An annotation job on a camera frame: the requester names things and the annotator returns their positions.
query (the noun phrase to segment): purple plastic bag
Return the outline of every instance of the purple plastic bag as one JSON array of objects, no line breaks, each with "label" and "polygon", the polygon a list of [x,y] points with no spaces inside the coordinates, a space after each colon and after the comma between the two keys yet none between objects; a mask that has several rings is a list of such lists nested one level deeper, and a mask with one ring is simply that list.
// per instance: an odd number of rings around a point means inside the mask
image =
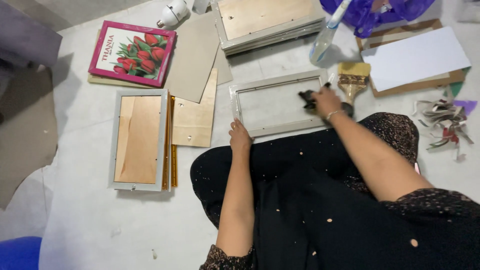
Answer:
[{"label": "purple plastic bag", "polygon": [[[412,21],[420,17],[435,0],[390,0],[392,9],[384,12],[372,12],[375,0],[352,0],[343,21],[355,27],[355,35],[360,38],[369,37],[372,30],[381,24],[401,20]],[[342,0],[320,0],[325,11],[332,14]]]}]

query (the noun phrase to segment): white sheet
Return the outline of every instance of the white sheet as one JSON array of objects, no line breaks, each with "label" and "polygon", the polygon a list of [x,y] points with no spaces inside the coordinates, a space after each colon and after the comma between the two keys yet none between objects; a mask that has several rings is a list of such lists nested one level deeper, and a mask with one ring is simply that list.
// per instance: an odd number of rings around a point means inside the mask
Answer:
[{"label": "white sheet", "polygon": [[444,27],[361,52],[377,91],[471,66],[453,29]]}]

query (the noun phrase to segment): spray bottle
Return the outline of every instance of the spray bottle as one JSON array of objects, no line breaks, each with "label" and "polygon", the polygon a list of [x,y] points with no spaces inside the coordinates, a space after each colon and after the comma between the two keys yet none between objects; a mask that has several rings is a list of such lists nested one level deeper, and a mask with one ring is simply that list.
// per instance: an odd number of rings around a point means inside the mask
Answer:
[{"label": "spray bottle", "polygon": [[309,55],[312,64],[316,65],[323,58],[330,44],[332,44],[333,36],[350,2],[352,2],[352,0],[343,0],[333,13],[332,18],[327,22],[326,27],[318,33]]}]

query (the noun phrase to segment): brush bristles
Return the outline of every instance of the brush bristles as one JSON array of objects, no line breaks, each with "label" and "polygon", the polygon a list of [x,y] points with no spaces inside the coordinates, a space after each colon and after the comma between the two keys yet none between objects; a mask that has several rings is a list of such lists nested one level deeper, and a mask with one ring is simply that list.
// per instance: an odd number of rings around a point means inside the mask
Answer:
[{"label": "brush bristles", "polygon": [[338,64],[338,74],[351,74],[368,77],[370,75],[370,64],[342,62]]}]

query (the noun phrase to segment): woman's right hand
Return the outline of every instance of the woman's right hand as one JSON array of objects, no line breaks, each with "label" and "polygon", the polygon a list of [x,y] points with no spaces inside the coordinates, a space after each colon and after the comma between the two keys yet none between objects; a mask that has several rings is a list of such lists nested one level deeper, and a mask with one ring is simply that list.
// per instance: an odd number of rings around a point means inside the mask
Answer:
[{"label": "woman's right hand", "polygon": [[342,111],[342,102],[335,94],[335,91],[323,86],[318,93],[312,93],[312,98],[315,99],[317,105],[317,112],[322,118],[334,111]]}]

